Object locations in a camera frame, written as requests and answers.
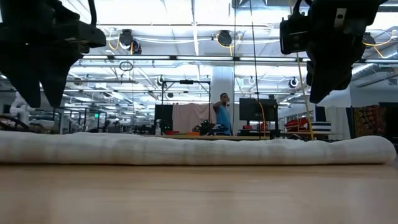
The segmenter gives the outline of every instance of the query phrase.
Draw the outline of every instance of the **pillar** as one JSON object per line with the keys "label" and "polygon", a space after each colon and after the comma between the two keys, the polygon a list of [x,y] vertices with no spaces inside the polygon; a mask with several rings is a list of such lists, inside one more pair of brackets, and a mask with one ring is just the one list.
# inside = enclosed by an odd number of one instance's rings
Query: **pillar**
{"label": "pillar", "polygon": [[232,67],[213,67],[213,75],[211,76],[211,102],[216,103],[220,100],[222,93],[228,94],[230,98],[229,113],[231,115],[231,123],[233,126],[233,134],[236,135],[239,129],[242,129],[245,121],[239,120],[239,105],[234,104],[234,71]]}
{"label": "pillar", "polygon": [[231,106],[234,102],[234,71],[232,67],[213,67],[211,76],[211,102],[216,103],[220,100],[222,93],[228,94]]}

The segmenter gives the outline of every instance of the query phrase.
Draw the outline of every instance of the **man in blue shirt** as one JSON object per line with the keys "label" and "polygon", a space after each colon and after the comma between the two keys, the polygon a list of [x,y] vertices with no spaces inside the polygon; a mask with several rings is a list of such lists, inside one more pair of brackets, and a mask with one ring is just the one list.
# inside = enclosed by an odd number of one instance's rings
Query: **man in blue shirt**
{"label": "man in blue shirt", "polygon": [[216,112],[217,124],[225,125],[228,130],[224,132],[225,135],[232,135],[231,132],[231,116],[227,106],[229,106],[228,94],[222,93],[220,95],[220,101],[213,105],[213,109]]}

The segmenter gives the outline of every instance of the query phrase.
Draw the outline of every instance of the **red object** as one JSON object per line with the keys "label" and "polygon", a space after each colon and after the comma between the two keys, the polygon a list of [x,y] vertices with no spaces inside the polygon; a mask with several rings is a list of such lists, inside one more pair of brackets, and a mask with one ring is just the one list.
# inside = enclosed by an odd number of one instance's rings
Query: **red object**
{"label": "red object", "polygon": [[174,134],[179,133],[179,131],[165,131],[164,133],[165,133],[166,135],[174,135]]}
{"label": "red object", "polygon": [[296,120],[289,121],[288,123],[285,124],[285,128],[287,131],[306,131],[307,128],[304,128],[303,126],[308,123],[308,120],[306,118],[300,118]]}

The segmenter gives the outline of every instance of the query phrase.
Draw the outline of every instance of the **table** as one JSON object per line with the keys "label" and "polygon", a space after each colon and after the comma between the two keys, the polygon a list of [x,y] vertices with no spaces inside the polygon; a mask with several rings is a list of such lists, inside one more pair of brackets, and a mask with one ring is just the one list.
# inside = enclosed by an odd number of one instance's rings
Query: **table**
{"label": "table", "polygon": [[[161,137],[169,139],[185,139],[185,140],[230,140],[230,141],[257,141],[259,136],[192,136],[192,135],[162,135],[155,136],[144,134],[145,137]],[[269,136],[261,136],[261,140],[269,140]]]}
{"label": "table", "polygon": [[0,166],[2,224],[397,223],[391,166]]}

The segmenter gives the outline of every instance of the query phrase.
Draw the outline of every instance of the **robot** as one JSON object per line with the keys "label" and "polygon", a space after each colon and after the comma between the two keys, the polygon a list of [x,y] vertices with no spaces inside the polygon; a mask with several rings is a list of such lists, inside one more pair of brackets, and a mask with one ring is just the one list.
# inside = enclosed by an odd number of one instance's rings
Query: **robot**
{"label": "robot", "polygon": [[29,125],[29,114],[34,111],[35,108],[31,108],[25,101],[25,99],[17,91],[15,94],[15,100],[11,104],[10,115],[18,116],[19,120],[26,125]]}

